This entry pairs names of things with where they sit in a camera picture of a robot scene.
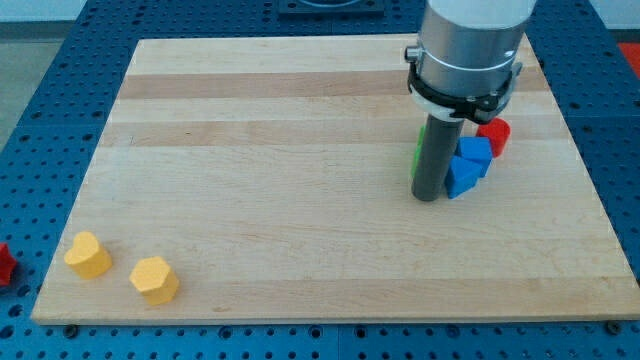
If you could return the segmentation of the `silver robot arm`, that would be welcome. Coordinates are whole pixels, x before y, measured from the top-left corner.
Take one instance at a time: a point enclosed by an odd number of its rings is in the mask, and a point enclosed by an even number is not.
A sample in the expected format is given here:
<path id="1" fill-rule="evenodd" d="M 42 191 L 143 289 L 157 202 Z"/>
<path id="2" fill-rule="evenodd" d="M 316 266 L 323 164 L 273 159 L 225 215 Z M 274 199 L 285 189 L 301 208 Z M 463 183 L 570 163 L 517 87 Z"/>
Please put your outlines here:
<path id="1" fill-rule="evenodd" d="M 498 90 L 511 74 L 535 0 L 427 0 L 405 50 L 428 87 L 453 97 Z"/>

